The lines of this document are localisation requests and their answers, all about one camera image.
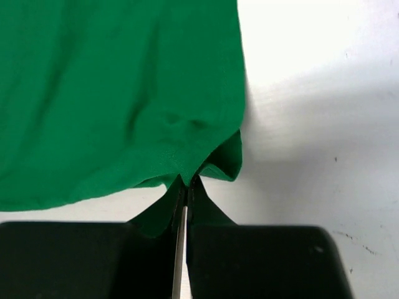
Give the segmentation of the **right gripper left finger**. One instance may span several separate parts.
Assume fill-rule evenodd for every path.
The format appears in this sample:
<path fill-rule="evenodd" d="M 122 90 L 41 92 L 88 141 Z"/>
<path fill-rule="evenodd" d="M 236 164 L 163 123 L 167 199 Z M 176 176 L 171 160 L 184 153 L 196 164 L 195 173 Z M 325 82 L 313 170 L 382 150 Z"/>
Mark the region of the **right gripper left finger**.
<path fill-rule="evenodd" d="M 186 188 L 126 222 L 1 224 L 2 298 L 179 298 Z"/>

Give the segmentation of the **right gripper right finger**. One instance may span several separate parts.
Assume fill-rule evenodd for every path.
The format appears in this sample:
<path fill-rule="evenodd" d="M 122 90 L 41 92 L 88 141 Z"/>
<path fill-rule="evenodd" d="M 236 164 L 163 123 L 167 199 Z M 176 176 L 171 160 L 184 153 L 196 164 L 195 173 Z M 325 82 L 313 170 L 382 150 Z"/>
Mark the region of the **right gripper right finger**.
<path fill-rule="evenodd" d="M 193 298 L 352 298 L 330 234 L 309 225 L 239 225 L 195 177 L 187 195 Z"/>

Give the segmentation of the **green t-shirt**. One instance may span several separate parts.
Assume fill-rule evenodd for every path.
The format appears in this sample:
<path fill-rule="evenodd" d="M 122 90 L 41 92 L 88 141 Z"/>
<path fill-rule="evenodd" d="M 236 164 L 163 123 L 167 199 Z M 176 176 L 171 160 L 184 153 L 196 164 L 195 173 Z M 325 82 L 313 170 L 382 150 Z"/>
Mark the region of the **green t-shirt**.
<path fill-rule="evenodd" d="M 236 1 L 2 1 L 1 210 L 233 181 Z"/>

